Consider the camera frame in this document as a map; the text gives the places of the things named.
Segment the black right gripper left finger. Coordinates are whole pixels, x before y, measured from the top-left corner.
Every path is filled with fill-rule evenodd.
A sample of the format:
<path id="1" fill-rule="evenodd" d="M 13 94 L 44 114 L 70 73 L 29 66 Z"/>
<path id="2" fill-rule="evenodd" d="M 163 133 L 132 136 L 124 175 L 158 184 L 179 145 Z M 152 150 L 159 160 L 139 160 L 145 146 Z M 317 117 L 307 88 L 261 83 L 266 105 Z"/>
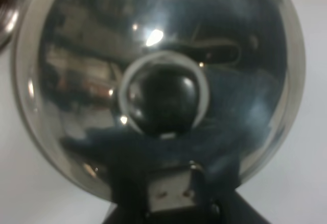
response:
<path id="1" fill-rule="evenodd" d="M 107 212 L 103 223 L 153 223 L 148 210 L 148 204 L 144 198 L 126 199 Z"/>

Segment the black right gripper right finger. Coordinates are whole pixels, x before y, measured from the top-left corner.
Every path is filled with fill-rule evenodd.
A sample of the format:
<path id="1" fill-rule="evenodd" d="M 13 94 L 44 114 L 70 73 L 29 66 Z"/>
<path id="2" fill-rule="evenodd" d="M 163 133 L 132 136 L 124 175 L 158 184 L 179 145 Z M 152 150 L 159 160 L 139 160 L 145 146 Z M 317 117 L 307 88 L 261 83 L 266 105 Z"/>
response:
<path id="1" fill-rule="evenodd" d="M 202 223 L 268 223 L 236 191 L 239 183 L 204 183 L 203 194 L 208 200 Z"/>

